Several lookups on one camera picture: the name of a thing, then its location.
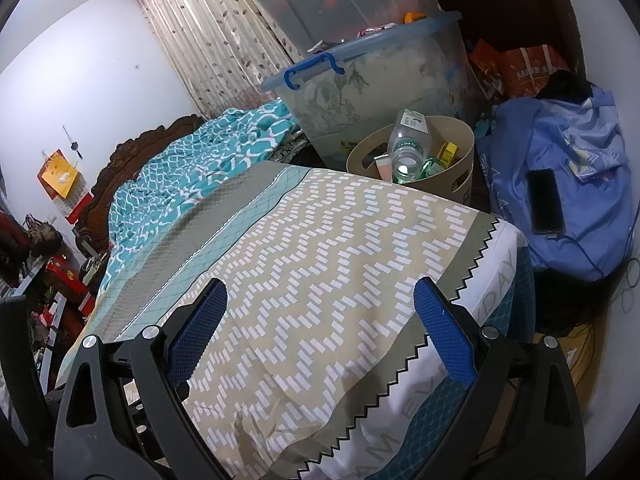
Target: wooden headboard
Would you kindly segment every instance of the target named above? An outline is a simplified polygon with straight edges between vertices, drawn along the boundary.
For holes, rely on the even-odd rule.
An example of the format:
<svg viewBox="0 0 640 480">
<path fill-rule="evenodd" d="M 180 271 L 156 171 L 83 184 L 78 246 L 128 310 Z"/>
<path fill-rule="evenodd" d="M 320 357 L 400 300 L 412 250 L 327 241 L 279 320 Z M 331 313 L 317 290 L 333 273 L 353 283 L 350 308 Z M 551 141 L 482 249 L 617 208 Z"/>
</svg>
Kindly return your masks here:
<svg viewBox="0 0 640 480">
<path fill-rule="evenodd" d="M 118 144 L 109 163 L 98 175 L 91 190 L 94 196 L 82 210 L 76 223 L 76 246 L 90 256 L 83 240 L 100 253 L 109 247 L 109 208 L 113 194 L 127 180 L 135 180 L 147 161 L 161 153 L 171 142 L 193 133 L 204 122 L 202 117 L 182 117 L 168 128 L 159 126 L 144 132 L 137 139 Z"/>
</svg>

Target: orange bag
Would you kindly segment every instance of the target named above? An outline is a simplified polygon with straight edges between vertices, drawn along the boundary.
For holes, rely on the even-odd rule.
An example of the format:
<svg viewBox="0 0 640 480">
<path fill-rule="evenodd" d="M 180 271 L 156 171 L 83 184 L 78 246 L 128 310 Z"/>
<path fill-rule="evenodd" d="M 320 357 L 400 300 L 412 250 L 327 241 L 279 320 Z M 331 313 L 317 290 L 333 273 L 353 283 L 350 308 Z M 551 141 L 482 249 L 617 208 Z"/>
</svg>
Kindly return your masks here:
<svg viewBox="0 0 640 480">
<path fill-rule="evenodd" d="M 553 72 L 569 70 L 558 51 L 546 44 L 503 52 L 499 63 L 509 97 L 535 97 Z"/>
<path fill-rule="evenodd" d="M 469 54 L 469 61 L 481 72 L 479 83 L 487 99 L 491 98 L 495 92 L 504 95 L 504 83 L 499 66 L 500 56 L 500 52 L 482 39 L 478 40 L 473 52 Z"/>
</svg>

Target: curtain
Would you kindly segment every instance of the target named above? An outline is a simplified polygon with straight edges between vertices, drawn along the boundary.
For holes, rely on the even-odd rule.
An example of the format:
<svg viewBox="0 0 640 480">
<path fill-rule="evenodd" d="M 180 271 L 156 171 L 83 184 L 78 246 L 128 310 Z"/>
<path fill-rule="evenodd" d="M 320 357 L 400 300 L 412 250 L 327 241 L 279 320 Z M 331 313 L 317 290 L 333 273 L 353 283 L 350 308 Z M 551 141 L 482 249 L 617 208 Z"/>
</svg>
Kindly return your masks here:
<svg viewBox="0 0 640 480">
<path fill-rule="evenodd" d="M 255 0 L 138 1 L 206 117 L 272 100 L 261 83 L 302 59 Z"/>
</svg>

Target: red calendar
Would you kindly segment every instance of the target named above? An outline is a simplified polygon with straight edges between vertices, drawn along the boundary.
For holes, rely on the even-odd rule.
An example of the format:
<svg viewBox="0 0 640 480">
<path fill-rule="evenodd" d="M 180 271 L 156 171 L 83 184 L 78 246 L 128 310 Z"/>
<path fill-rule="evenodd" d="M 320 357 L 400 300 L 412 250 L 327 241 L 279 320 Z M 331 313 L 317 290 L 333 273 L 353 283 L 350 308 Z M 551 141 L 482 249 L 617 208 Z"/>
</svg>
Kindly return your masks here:
<svg viewBox="0 0 640 480">
<path fill-rule="evenodd" d="M 62 155 L 60 150 L 57 150 L 56 153 L 64 158 L 64 155 Z M 82 173 L 78 173 L 78 176 L 76 176 L 66 198 L 62 198 L 49 184 L 44 181 L 42 177 L 49 161 L 50 157 L 44 161 L 44 164 L 38 172 L 38 180 L 49 195 L 50 199 L 56 205 L 57 210 L 65 216 L 66 220 L 71 225 L 73 225 L 78 220 L 84 206 L 86 206 L 93 197 L 86 188 L 86 180 L 84 179 L 84 176 L 82 176 Z"/>
</svg>

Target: teal patterned blanket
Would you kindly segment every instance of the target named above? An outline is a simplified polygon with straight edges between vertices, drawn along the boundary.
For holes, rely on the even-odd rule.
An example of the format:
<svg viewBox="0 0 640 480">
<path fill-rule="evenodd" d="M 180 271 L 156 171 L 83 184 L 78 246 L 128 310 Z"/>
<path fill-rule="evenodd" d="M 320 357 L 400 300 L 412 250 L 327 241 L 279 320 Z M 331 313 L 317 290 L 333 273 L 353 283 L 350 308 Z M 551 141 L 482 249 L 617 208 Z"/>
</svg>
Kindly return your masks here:
<svg viewBox="0 0 640 480">
<path fill-rule="evenodd" d="M 229 108 L 149 160 L 138 179 L 126 181 L 113 197 L 113 249 L 100 291 L 146 243 L 163 237 L 222 182 L 267 159 L 297 129 L 280 99 L 250 111 Z"/>
</svg>

